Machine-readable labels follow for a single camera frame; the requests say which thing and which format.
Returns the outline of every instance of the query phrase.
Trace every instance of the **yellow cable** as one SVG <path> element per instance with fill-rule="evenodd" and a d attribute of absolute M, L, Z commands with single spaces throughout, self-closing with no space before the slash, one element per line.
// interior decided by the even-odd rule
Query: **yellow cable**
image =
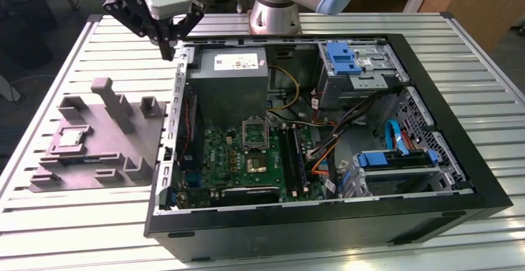
<path fill-rule="evenodd" d="M 296 82 L 295 77 L 284 69 L 282 69 L 280 67 L 278 67 L 278 66 L 268 66 L 268 68 L 275 68 L 276 70 L 283 72 L 291 78 L 291 80 L 294 81 L 294 84 L 295 84 L 295 97 L 294 97 L 294 100 L 284 106 L 267 109 L 268 111 L 278 111 L 278 110 L 283 110 L 283 109 L 288 108 L 291 105 L 294 105 L 294 103 L 299 99 L 299 92 L 300 92 L 300 90 L 299 90 L 299 83 Z"/>

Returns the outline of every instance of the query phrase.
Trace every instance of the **slotted metal worktable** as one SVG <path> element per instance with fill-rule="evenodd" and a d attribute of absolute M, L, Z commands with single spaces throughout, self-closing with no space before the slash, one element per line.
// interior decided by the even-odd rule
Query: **slotted metal worktable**
<path fill-rule="evenodd" d="M 474 270 L 525 266 L 523 96 L 458 26 L 439 14 L 300 17 L 303 33 L 402 33 L 449 102 L 514 206 L 422 245 L 276 256 L 183 265 L 143 237 L 149 187 L 33 194 L 29 177 L 61 118 L 61 96 L 91 94 L 111 77 L 129 102 L 168 101 L 176 62 L 111 17 L 92 18 L 80 34 L 23 140 L 0 177 L 0 270 L 171 270 L 216 267 L 275 270 Z M 194 34 L 247 34 L 247 18 L 208 15 Z"/>

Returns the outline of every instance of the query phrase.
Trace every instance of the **white table leg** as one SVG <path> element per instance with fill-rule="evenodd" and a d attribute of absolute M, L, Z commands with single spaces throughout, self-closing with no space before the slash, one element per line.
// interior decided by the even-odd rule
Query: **white table leg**
<path fill-rule="evenodd" d="M 409 0 L 405 6 L 403 13 L 417 13 L 419 11 L 422 3 L 423 0 Z"/>
<path fill-rule="evenodd" d="M 8 80 L 0 75 L 0 95 L 10 102 L 17 102 L 21 98 L 21 94 L 9 84 Z"/>

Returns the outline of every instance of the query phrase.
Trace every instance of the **motherboard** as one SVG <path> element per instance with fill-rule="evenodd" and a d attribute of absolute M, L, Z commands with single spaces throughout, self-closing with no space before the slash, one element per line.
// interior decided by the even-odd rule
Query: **motherboard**
<path fill-rule="evenodd" d="M 294 136 L 291 143 L 287 135 Z M 266 141 L 267 148 L 260 149 Z M 235 197 L 234 205 L 242 204 L 250 195 L 266 200 L 263 203 L 323 199 L 322 183 L 310 175 L 307 178 L 303 163 L 312 146 L 306 126 L 207 129 L 203 168 L 185 173 L 189 207 L 230 205 L 218 203 L 228 195 Z"/>

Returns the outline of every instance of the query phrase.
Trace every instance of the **power supply label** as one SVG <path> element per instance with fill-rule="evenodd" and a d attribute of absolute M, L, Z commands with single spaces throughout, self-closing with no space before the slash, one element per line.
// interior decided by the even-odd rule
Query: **power supply label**
<path fill-rule="evenodd" d="M 222 54 L 215 56 L 215 70 L 247 70 L 258 69 L 259 61 L 256 54 Z"/>

